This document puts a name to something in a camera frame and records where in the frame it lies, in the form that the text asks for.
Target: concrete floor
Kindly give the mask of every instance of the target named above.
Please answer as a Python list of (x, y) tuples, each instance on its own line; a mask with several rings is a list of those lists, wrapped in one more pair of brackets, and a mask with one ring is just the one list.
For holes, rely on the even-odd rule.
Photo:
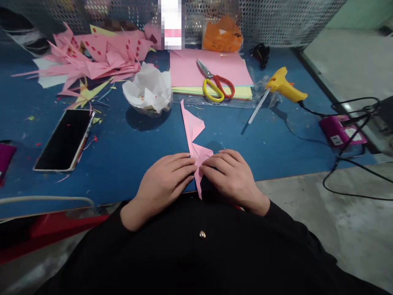
[[(393, 179), (393, 163), (371, 166)], [(393, 293), (393, 202), (332, 194), (326, 173), (257, 182), (258, 188), (307, 225), (339, 266)], [(360, 168), (336, 171), (327, 186), (341, 192), (392, 198), (393, 185)], [(0, 294), (32, 294), (64, 264), (85, 233), (0, 265)]]
[[(304, 50), (338, 100), (393, 95), (393, 38), (375, 30), (324, 29)], [(350, 103), (354, 110), (374, 103)]]

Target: metal mesh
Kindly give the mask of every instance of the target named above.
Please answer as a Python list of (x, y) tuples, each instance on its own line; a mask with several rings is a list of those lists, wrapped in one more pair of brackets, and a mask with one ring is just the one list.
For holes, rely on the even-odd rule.
[[(246, 43), (273, 47), (308, 45), (346, 0), (184, 0), (186, 42), (200, 42), (202, 27), (229, 14)], [(28, 18), (47, 36), (69, 24), (75, 34), (89, 33), (89, 24), (128, 20), (140, 29), (157, 22), (157, 0), (1, 0), (0, 6)], [(0, 40), (8, 40), (0, 34)]]

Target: orange paper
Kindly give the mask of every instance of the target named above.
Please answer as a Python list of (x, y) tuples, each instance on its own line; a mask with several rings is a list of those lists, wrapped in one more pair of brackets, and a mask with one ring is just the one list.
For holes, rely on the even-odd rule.
[(238, 52), (243, 36), (236, 23), (225, 15), (218, 23), (209, 22), (202, 41), (202, 49), (216, 52)]

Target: person's left hand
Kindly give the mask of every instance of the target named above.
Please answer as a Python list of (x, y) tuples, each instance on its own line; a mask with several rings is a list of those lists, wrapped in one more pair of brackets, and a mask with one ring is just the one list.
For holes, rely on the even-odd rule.
[(120, 211), (123, 225), (137, 231), (147, 220), (172, 204), (194, 178), (195, 158), (189, 153), (165, 156), (145, 173), (137, 195)]

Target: red scissor handle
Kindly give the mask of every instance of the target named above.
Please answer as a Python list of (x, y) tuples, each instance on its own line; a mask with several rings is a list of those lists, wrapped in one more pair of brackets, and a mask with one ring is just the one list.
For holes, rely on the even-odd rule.
[[(220, 89), (222, 91), (222, 93), (224, 94), (225, 98), (232, 98), (235, 95), (235, 86), (233, 86), (232, 82), (229, 81), (228, 79), (225, 79), (219, 75), (214, 75), (213, 76), (213, 80), (214, 82), (216, 82), (216, 85), (218, 87), (218, 89)], [(227, 84), (230, 88), (230, 95), (226, 94), (221, 86), (221, 82)]]

